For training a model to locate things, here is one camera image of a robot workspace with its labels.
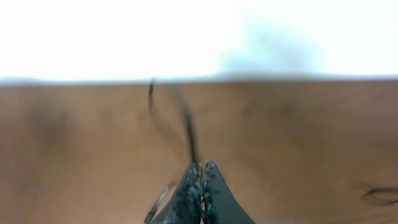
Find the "wooden surface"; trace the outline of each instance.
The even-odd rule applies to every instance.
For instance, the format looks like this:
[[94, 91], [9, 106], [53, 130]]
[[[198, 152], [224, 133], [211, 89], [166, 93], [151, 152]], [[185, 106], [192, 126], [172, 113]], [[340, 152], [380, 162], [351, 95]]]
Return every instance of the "wooden surface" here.
[[[398, 185], [398, 82], [179, 86], [213, 159], [256, 223], [398, 223], [368, 205]], [[142, 223], [188, 164], [157, 86], [0, 88], [0, 223]]]

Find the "black object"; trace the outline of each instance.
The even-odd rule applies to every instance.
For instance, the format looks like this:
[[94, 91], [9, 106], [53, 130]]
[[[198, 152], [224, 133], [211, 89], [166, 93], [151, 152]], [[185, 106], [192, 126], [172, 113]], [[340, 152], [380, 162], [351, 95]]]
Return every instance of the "black object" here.
[[[153, 116], [153, 92], [154, 80], [149, 85], [148, 93], [151, 116]], [[167, 205], [153, 219], [162, 200], [160, 196], [147, 214], [144, 224], [200, 224], [201, 220], [204, 224], [254, 223], [233, 197], [216, 164], [213, 161], [206, 161], [202, 167], [198, 163], [190, 110], [182, 95], [177, 90], [173, 93], [185, 123], [191, 155], [190, 163]]]
[[252, 224], [250, 216], [233, 197], [213, 161], [207, 161], [200, 179], [189, 163], [175, 192], [152, 224]]

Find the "dark stain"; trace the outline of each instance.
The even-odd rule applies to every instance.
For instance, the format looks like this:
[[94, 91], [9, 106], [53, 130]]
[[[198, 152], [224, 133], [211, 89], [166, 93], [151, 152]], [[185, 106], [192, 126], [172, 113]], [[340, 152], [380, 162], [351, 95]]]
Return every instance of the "dark stain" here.
[[110, 125], [113, 124], [114, 121], [114, 115], [111, 110], [104, 110], [101, 114], [101, 120], [104, 125]]
[[294, 114], [297, 110], [297, 104], [292, 101], [280, 107], [280, 112], [283, 114]]
[[262, 108], [261, 108], [261, 104], [259, 101], [250, 102], [246, 106], [244, 106], [244, 108], [240, 112], [240, 117], [241, 117], [241, 119], [248, 119], [255, 113], [255, 111], [261, 110], [261, 109]]
[[49, 100], [40, 100], [29, 111], [29, 123], [44, 153], [58, 153], [70, 140], [71, 119], [67, 110]]

